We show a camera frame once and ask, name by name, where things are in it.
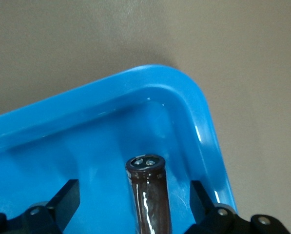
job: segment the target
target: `electrolytic capacitor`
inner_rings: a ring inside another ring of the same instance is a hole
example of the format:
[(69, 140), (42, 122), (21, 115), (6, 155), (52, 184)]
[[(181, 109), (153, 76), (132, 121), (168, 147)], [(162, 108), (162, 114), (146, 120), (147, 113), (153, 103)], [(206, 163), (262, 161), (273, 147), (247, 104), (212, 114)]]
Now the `electrolytic capacitor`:
[(165, 160), (142, 155), (126, 163), (133, 189), (140, 234), (171, 234)]

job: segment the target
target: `gray tabletop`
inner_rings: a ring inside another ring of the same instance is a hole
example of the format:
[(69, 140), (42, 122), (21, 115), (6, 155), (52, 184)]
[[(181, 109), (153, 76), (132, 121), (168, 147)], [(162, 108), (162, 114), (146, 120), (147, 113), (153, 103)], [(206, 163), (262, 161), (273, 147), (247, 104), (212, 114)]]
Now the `gray tabletop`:
[(0, 114), (147, 63), (203, 90), (240, 215), (291, 231), (291, 1), (0, 1)]

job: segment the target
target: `metal bolt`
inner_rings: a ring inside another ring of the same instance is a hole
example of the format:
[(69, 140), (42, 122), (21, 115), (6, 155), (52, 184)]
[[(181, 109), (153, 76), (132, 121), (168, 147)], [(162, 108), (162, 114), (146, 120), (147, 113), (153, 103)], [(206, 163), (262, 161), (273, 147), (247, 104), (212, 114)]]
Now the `metal bolt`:
[(218, 210), (218, 214), (221, 216), (227, 216), (228, 212), (225, 209), (219, 209)]
[(136, 164), (136, 165), (140, 165), (142, 162), (143, 162), (143, 159), (140, 158), (140, 159), (138, 159), (137, 161), (135, 161), (135, 164)]
[(152, 166), (155, 164), (155, 162), (153, 160), (147, 160), (145, 163), (147, 166)]
[(268, 218), (264, 217), (264, 216), (261, 216), (258, 218), (259, 222), (264, 224), (264, 225), (270, 225), (271, 222)]
[(39, 212), (39, 208), (35, 208), (35, 209), (33, 209), (33, 210), (30, 211), (30, 214), (31, 214), (31, 215), (35, 215), (35, 214), (37, 214), (38, 212)]

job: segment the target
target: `capacitor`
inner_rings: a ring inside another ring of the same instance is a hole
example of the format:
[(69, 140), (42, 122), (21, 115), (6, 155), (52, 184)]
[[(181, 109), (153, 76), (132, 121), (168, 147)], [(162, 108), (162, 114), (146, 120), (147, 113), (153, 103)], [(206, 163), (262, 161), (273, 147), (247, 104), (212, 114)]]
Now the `capacitor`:
[(137, 156), (126, 163), (139, 234), (172, 233), (165, 163), (157, 155)]

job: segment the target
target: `blue plastic tray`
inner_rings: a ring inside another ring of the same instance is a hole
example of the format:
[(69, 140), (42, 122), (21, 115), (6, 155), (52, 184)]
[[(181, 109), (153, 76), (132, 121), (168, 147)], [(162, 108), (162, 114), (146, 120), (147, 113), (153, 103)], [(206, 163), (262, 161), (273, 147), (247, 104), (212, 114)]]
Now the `blue plastic tray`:
[(13, 218), (80, 181), (64, 233), (135, 233), (125, 162), (166, 159), (174, 234), (194, 219), (189, 184), (236, 209), (206, 100), (182, 72), (140, 66), (0, 116), (0, 212)]

